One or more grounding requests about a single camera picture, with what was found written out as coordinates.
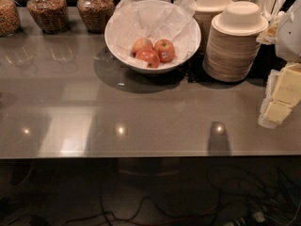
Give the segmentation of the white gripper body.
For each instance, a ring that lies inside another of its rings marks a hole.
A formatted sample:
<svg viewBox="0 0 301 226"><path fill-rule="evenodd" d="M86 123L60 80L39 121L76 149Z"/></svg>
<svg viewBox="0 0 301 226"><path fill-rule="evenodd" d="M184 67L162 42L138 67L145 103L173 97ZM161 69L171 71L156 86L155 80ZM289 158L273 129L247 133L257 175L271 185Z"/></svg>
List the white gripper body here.
<svg viewBox="0 0 301 226"><path fill-rule="evenodd" d="M295 0L279 21L276 54L286 61L301 62L301 0Z"/></svg>

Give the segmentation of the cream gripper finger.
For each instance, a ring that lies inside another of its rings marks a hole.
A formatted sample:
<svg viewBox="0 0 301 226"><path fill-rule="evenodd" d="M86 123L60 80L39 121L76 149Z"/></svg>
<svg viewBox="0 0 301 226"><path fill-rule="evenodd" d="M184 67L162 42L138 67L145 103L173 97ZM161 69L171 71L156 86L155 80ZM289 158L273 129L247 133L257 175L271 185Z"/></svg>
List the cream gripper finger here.
<svg viewBox="0 0 301 226"><path fill-rule="evenodd" d="M288 63L278 74L272 99L291 106L301 101L301 64Z"/></svg>
<svg viewBox="0 0 301 226"><path fill-rule="evenodd" d="M288 104L264 99L260 109L258 124L268 129L275 129L285 121L292 111L293 109Z"/></svg>

